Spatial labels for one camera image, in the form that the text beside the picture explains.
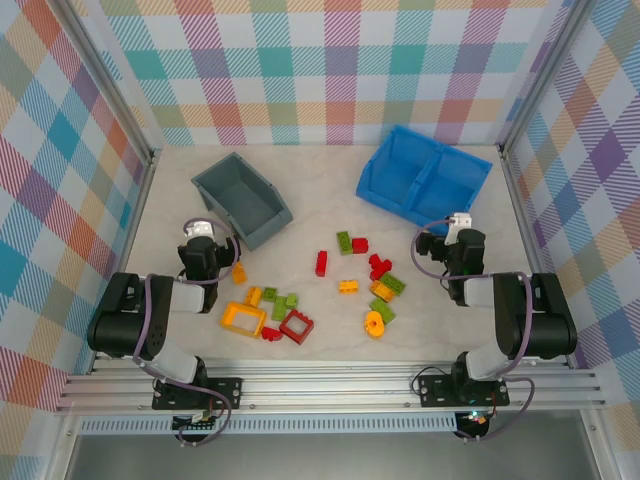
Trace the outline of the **yellow lego window frame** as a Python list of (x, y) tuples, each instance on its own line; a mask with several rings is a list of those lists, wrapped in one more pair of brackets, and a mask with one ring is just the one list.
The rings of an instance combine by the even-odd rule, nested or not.
[(220, 320), (222, 328), (249, 338), (258, 338), (266, 323), (265, 310), (238, 302), (230, 302)]

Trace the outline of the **red lego window frame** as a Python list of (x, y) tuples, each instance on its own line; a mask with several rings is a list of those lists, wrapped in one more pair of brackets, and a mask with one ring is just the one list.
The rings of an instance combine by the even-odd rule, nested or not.
[(314, 321), (293, 309), (281, 322), (279, 330), (296, 344), (302, 345), (314, 329)]

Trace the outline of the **yellow round lego piece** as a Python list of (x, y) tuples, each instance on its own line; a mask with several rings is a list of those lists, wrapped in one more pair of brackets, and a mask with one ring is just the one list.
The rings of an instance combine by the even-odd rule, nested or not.
[(369, 311), (364, 320), (364, 330), (366, 334), (375, 340), (381, 339), (385, 333), (385, 323), (378, 311)]

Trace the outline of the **red stacked lego bricks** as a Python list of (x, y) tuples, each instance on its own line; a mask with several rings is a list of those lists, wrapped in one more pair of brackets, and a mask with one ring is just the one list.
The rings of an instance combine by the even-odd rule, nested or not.
[(389, 259), (383, 260), (378, 254), (372, 254), (368, 259), (371, 267), (369, 278), (372, 281), (378, 281), (383, 275), (390, 272), (393, 264)]

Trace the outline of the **grey plastic storage bin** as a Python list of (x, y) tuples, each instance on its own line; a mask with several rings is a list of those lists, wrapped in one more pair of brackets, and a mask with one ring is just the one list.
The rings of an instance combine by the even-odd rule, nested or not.
[(229, 225), (249, 251), (293, 220), (276, 187), (233, 152), (191, 179), (209, 211)]

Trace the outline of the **blue plastic storage bin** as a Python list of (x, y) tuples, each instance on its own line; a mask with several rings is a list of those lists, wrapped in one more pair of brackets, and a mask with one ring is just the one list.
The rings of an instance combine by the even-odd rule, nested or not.
[(401, 217), (408, 216), (421, 178), (444, 145), (406, 127), (395, 126), (366, 163), (356, 195)]
[(492, 167), (461, 150), (439, 147), (409, 188), (405, 218), (424, 226), (454, 213), (468, 213)]

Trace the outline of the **small circuit board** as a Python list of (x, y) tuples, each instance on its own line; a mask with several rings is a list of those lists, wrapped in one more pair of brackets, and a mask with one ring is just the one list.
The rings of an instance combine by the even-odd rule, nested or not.
[(209, 431), (216, 426), (217, 419), (215, 414), (207, 410), (177, 415), (172, 418), (171, 429), (173, 431)]
[(456, 414), (457, 428), (459, 431), (471, 431), (487, 429), (491, 415), (486, 412), (469, 411)]

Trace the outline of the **aluminium frame side rail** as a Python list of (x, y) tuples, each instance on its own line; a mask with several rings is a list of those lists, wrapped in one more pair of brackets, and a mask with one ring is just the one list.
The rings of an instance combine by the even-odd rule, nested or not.
[[(149, 157), (146, 159), (146, 163), (142, 172), (143, 175), (141, 178), (141, 183), (139, 185), (138, 196), (137, 196), (134, 208), (132, 210), (132, 213), (129, 217), (128, 227), (126, 229), (126, 235), (124, 237), (124, 243), (122, 245), (123, 248), (122, 248), (121, 254), (118, 257), (115, 267), (112, 269), (113, 271), (111, 272), (109, 281), (107, 281), (105, 288), (100, 292), (101, 295), (98, 297), (99, 300), (98, 300), (96, 311), (93, 317), (96, 317), (97, 314), (100, 313), (101, 311), (103, 297), (107, 293), (107, 289), (109, 287), (109, 283), (112, 277), (115, 275), (116, 272), (123, 272), (128, 265), (131, 252), (133, 249), (133, 245), (136, 239), (136, 235), (139, 230), (142, 215), (144, 213), (144, 209), (145, 209), (148, 196), (151, 190), (155, 172), (157, 170), (157, 165), (159, 163), (162, 152), (163, 152), (163, 147), (152, 149), (149, 152)], [(86, 374), (89, 374), (89, 372), (92, 371), (96, 358), (98, 356), (104, 355), (100, 353), (98, 350), (96, 350), (94, 346), (92, 346), (89, 343), (89, 333), (93, 333), (93, 330), (94, 330), (92, 327), (94, 323), (93, 317), (89, 324), (87, 335), (86, 335), (87, 345), (89, 347), (89, 351), (91, 352), (91, 356), (89, 357), (90, 359), (87, 360), (87, 363), (86, 363), (86, 369), (85, 369)]]
[(500, 144), (497, 145), (497, 150), (528, 264), (534, 273), (549, 273), (550, 270), (544, 264), (534, 230), (527, 217), (525, 204), (509, 162), (508, 153)]

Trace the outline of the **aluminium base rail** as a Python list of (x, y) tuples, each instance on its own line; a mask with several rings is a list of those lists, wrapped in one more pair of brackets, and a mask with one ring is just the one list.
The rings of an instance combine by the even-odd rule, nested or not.
[[(242, 381), (238, 413), (395, 413), (420, 410), (428, 391), (410, 361), (209, 359), (212, 377)], [(590, 370), (563, 360), (524, 364), (507, 386), (515, 411), (530, 399), (541, 411), (601, 409), (604, 389)], [(68, 378), (56, 411), (67, 415), (149, 414), (152, 380), (131, 361), (99, 357), (86, 375)]]

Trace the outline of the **aluminium frame post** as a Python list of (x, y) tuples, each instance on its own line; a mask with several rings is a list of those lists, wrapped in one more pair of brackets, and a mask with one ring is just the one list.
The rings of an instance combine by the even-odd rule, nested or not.
[(531, 88), (522, 99), (509, 128), (497, 143), (498, 151), (503, 159), (506, 159), (514, 150), (516, 143), (531, 123), (535, 110), (558, 75), (597, 2), (598, 0), (575, 0), (569, 8), (554, 42), (540, 63), (540, 70), (532, 82)]
[(76, 13), (71, 0), (51, 0), (64, 18), (65, 30), (70, 34), (72, 43), (78, 49), (82, 60), (86, 63), (88, 71), (96, 81), (97, 87), (105, 95), (108, 105), (113, 109), (116, 118), (121, 122), (125, 134), (132, 140), (136, 151), (147, 164), (153, 160), (153, 149), (150, 147), (141, 128), (129, 109), (124, 96), (117, 87), (106, 63), (98, 48), (92, 41), (88, 31), (84, 27), (81, 17)]

